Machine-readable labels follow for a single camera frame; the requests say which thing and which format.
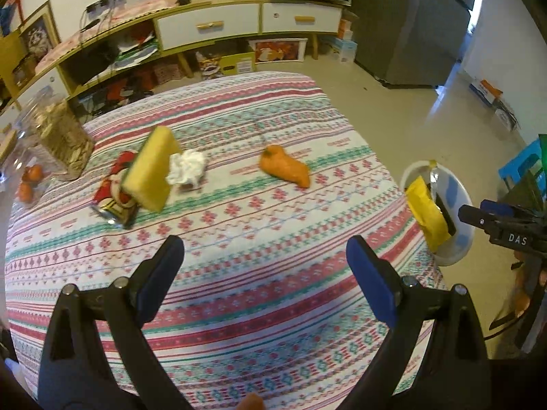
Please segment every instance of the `yellow bag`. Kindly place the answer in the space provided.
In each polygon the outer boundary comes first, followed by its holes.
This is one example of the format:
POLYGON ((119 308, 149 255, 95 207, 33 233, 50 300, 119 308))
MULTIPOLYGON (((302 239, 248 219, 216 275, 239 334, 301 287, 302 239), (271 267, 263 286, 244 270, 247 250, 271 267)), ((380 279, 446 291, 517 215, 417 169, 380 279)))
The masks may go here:
POLYGON ((416 217, 426 236, 429 249, 435 253, 440 244, 450 239, 450 234, 446 220, 439 207, 431 199, 426 182, 421 176, 406 189, 406 198, 410 211, 416 217))

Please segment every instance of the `white crumpled tissue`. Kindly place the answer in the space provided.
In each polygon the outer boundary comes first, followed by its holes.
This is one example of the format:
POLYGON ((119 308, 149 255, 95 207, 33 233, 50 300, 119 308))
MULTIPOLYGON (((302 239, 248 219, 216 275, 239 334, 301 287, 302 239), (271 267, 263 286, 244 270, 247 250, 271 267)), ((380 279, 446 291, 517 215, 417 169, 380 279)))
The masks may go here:
POLYGON ((169 185, 191 184, 199 186, 205 172, 205 154, 195 150, 186 150, 182 154, 171 154, 169 157, 169 174, 165 178, 169 185))

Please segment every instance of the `trash can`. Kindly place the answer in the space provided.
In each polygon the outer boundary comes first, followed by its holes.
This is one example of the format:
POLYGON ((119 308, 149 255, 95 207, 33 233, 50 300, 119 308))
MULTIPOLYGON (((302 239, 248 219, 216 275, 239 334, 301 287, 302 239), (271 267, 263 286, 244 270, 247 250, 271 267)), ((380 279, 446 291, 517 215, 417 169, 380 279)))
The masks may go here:
MULTIPOLYGON (((458 210, 462 205, 471 205, 471 198, 463 184, 452 171, 438 164, 439 179, 437 180, 437 195, 444 203, 450 218, 456 227, 456 234, 439 246, 434 254, 437 265, 446 267, 453 265, 467 254, 471 248, 475 228, 460 222, 458 210)), ((405 190, 419 176, 429 183, 429 161, 421 160, 410 165, 403 174, 400 187, 405 190)))

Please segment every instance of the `red can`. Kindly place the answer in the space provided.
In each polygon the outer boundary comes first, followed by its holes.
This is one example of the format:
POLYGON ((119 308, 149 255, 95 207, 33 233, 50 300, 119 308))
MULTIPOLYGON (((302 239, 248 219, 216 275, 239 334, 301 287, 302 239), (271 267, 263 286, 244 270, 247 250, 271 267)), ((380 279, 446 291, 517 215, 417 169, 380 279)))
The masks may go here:
POLYGON ((108 223, 123 228, 132 225, 138 207, 135 199, 121 190, 121 181, 136 155, 133 151, 124 151, 120 154, 108 177, 102 181, 91 204, 91 208, 108 223))

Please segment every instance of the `wooden drawer handle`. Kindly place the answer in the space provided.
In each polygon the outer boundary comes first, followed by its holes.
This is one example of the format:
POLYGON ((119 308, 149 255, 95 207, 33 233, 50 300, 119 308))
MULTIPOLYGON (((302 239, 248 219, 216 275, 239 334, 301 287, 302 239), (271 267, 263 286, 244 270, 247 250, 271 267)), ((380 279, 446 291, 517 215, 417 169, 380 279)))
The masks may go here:
POLYGON ((196 24, 196 28, 198 28, 199 30, 211 29, 211 28, 223 28, 223 27, 224 27, 224 22, 223 21, 204 23, 204 24, 196 24))
POLYGON ((305 15, 295 15, 294 21, 296 21, 296 23, 315 23, 315 17, 309 17, 305 15))

